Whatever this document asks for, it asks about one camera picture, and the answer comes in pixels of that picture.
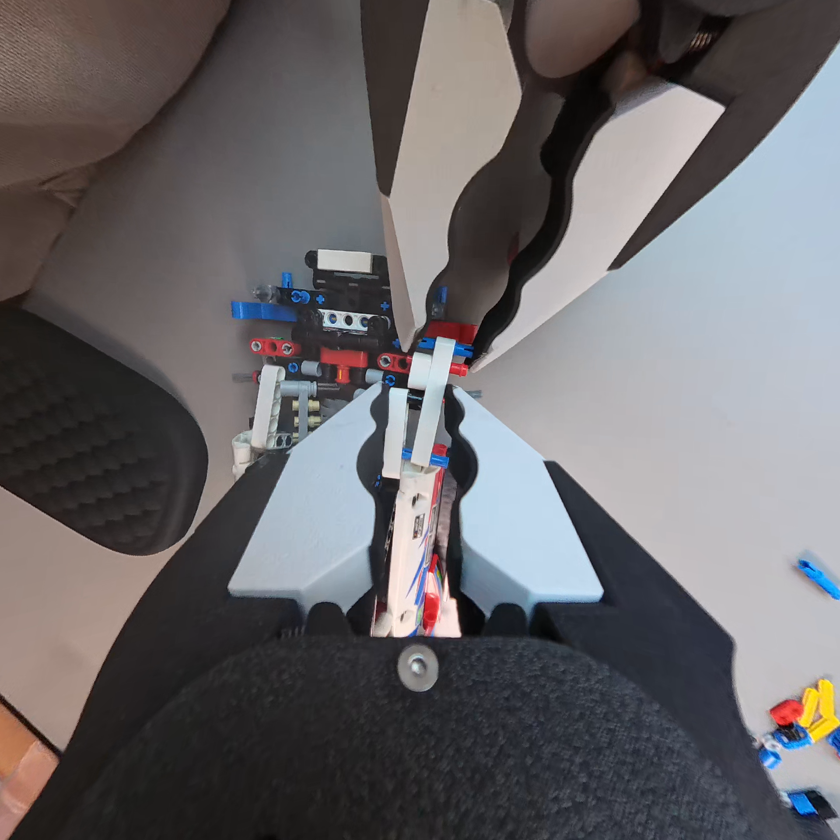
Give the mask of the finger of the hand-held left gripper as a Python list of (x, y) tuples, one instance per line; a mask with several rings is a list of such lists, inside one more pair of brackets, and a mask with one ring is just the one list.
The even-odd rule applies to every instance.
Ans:
[(394, 321), (403, 351), (427, 322), (448, 231), (471, 179), (501, 150), (522, 97), (500, 7), (427, 7), (391, 191), (382, 196)]
[(474, 371), (487, 367), (604, 277), (725, 109), (662, 80), (618, 102), (574, 175), (563, 241), (548, 265), (526, 282), (512, 324), (493, 339)]

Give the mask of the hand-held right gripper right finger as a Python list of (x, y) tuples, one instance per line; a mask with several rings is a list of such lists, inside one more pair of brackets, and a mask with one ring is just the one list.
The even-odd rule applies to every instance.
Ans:
[(602, 583), (541, 454), (459, 387), (458, 432), (476, 458), (461, 498), (460, 590), (486, 615), (540, 603), (596, 603)]

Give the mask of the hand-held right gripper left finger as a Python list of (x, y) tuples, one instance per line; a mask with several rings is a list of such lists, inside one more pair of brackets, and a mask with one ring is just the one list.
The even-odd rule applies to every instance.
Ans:
[(370, 590), (375, 501), (358, 463), (372, 438), (373, 476), (380, 472), (374, 406), (386, 412), (383, 385), (372, 385), (292, 450), (227, 585), (231, 595), (351, 608)]

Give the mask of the white brick beam assembly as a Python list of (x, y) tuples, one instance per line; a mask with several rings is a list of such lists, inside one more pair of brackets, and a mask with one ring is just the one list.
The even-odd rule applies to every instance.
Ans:
[[(468, 372), (468, 366), (454, 362), (454, 358), (469, 359), (472, 355), (471, 345), (450, 338), (425, 338), (420, 342), (419, 349), (407, 362), (407, 388), (389, 390), (381, 471), (384, 478), (400, 479), (404, 461), (421, 468), (445, 466), (441, 457), (433, 455), (445, 388), (450, 375), (465, 376)], [(421, 399), (413, 446), (406, 448), (411, 392), (419, 392)]]

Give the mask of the toy brick car model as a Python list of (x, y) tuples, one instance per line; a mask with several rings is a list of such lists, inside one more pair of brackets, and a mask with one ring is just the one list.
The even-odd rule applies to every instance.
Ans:
[[(375, 512), (369, 551), (372, 586), (357, 601), (362, 603), (363, 630), (378, 637), (458, 637), (462, 630), (440, 524), (445, 503), (455, 497), (455, 484), (446, 477), (448, 447), (441, 434), (436, 434), (433, 455), (444, 466), (421, 468), (404, 461), (400, 479), (382, 476), (389, 390), (407, 388), (407, 362), (413, 354), (402, 352), (397, 338), (386, 259), (317, 249), (306, 254), (305, 262), (312, 289), (296, 287), (285, 272), (278, 286), (257, 287), (254, 302), (232, 302), (235, 319), (290, 326), (287, 337), (260, 335), (250, 342), (263, 364), (253, 373), (259, 389), (250, 429), (232, 442), (234, 477), (242, 477), (259, 457), (289, 457), (368, 388), (383, 385), (386, 412), (375, 406), (371, 410), (381, 435), (380, 472), (373, 476), (372, 438), (362, 447), (358, 463)], [(444, 323), (436, 313), (432, 326), (425, 338), (471, 345), (476, 333), (460, 324), (440, 331)], [(413, 446), (420, 399), (419, 392), (408, 398), (406, 448)], [(335, 605), (348, 613), (357, 603), (351, 608)], [(303, 613), (311, 609), (300, 608)]]

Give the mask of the grey desk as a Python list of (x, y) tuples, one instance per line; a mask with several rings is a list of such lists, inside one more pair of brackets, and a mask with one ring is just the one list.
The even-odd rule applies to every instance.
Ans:
[[(229, 303), (304, 253), (382, 253), (356, 2), (240, 2), (195, 76), (111, 158), (26, 309), (173, 391), (232, 485), (255, 388)], [(838, 685), (838, 50), (672, 227), (471, 376), (736, 641), (745, 726)]]

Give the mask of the person's left hand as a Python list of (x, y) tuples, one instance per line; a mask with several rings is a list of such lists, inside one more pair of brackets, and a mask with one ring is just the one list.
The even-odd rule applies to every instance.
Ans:
[(541, 77), (570, 76), (603, 56), (636, 23), (638, 1), (528, 1), (524, 47)]

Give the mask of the long blue brick pin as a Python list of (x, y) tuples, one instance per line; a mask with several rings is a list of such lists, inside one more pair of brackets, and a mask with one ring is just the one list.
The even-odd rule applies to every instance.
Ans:
[(818, 563), (801, 557), (796, 561), (796, 567), (823, 592), (835, 601), (839, 601), (839, 584)]

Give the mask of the cluster of assorted brick pieces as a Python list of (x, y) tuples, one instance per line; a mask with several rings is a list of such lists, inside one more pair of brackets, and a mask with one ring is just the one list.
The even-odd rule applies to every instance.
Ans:
[[(821, 678), (804, 689), (800, 697), (777, 702), (768, 710), (771, 730), (754, 740), (759, 762), (767, 771), (778, 769), (788, 753), (818, 744), (839, 756), (839, 719), (835, 686)], [(782, 791), (781, 799), (792, 814), (809, 823), (830, 824), (838, 820), (838, 807), (814, 787)]]

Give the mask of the person's beige printed top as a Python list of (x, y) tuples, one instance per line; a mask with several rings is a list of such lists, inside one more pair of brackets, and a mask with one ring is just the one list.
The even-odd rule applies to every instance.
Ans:
[(229, 1), (1, 2), (1, 298), (32, 287), (88, 189), (191, 75)]

